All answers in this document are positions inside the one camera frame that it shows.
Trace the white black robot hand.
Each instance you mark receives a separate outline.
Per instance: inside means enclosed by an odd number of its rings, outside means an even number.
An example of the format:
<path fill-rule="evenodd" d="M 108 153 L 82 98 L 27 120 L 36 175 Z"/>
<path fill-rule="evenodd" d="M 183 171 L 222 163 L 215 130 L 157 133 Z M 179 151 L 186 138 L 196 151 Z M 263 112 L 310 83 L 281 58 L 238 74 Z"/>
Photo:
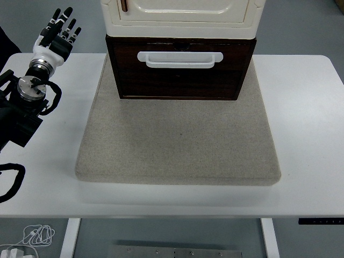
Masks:
<path fill-rule="evenodd" d="M 73 29 L 76 19 L 73 18 L 69 25 L 63 26 L 68 21 L 73 8 L 68 7 L 64 11 L 56 9 L 52 18 L 42 29 L 33 46 L 35 60 L 43 60 L 52 67 L 61 66 L 67 61 L 81 28 Z"/>

